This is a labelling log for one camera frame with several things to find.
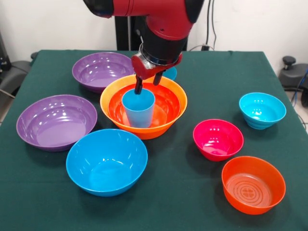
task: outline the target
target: white wall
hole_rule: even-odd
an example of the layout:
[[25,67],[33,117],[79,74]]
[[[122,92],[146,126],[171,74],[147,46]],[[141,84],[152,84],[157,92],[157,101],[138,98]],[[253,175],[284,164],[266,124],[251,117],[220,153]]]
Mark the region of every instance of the white wall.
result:
[[[205,0],[188,48],[205,42]],[[308,63],[308,0],[215,0],[214,23],[218,51],[264,51],[274,71],[282,57]],[[213,33],[210,35],[212,45]]]
[[114,18],[82,0],[0,0],[0,31],[11,61],[41,49],[116,50]]
[[[205,41],[207,1],[188,48]],[[264,51],[276,73],[284,55],[308,62],[307,9],[308,0],[215,0],[216,50]],[[0,31],[12,61],[41,49],[116,50],[114,18],[82,0],[0,0]]]

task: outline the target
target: orange bowl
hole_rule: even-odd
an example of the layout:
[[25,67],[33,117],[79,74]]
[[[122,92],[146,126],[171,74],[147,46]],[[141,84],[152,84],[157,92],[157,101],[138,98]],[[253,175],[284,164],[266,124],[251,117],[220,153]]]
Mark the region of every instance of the orange bowl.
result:
[[285,195],[281,173],[257,157],[240,156],[230,160],[224,166],[221,178],[228,202],[246,214],[266,213]]
[[[109,116],[115,121],[130,126],[124,106],[122,104],[123,95],[135,88],[135,84],[131,84],[120,89],[113,95],[108,104]],[[153,83],[143,83],[143,88],[151,91],[155,96],[155,105],[153,118],[150,128],[164,125],[174,120],[180,113],[180,102],[177,96],[168,88]]]
[[[143,81],[145,83],[144,85],[146,88],[148,88],[148,85],[149,85],[148,83],[151,83],[151,85],[153,85],[152,84],[153,79],[154,77]],[[149,128],[134,128],[134,127],[130,127],[127,121],[124,121],[123,119],[121,120],[120,117],[117,117],[117,116],[114,117],[114,115],[111,116],[112,110],[108,110],[110,101],[114,100],[113,99],[114,95],[118,95],[118,92],[123,91],[122,90],[123,88],[130,86],[130,85],[134,85],[134,84],[136,84],[135,75],[120,78],[112,82],[111,84],[109,84],[101,95],[101,99],[100,99],[101,109],[103,113],[111,121],[113,121],[119,128],[137,135],[142,140],[149,140],[149,139],[156,138],[164,134],[171,127],[171,125],[174,124],[174,122],[183,115],[187,107],[186,93],[179,84],[177,84],[176,82],[166,77],[162,77],[160,81],[160,85],[169,89],[177,97],[180,103],[180,111],[177,113],[178,115],[175,116],[175,118],[171,120],[169,119],[169,121],[167,118],[165,123],[159,122],[158,126],[154,124]]]

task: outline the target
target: pink bowl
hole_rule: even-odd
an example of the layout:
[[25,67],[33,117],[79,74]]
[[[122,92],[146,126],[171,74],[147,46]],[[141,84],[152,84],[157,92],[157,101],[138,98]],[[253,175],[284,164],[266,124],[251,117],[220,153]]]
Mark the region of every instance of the pink bowl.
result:
[[209,119],[193,130],[198,149],[208,160],[223,161],[237,154],[244,144],[241,131],[232,123],[221,119]]

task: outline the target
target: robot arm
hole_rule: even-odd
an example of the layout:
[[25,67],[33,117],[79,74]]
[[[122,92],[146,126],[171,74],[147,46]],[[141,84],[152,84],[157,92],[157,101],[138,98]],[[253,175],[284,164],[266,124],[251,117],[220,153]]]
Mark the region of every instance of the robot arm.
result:
[[160,82],[163,72],[181,61],[181,51],[204,0],[84,0],[89,10],[100,17],[146,16],[138,28],[143,44],[132,56],[136,72],[136,93],[142,80],[155,75]]

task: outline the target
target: knob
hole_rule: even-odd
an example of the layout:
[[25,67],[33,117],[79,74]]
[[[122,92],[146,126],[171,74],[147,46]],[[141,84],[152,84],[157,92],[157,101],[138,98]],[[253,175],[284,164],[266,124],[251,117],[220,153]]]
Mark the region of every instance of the knob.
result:
[[289,70],[290,67],[296,63],[296,59],[292,56],[285,56],[282,58],[283,63],[285,64],[284,69]]

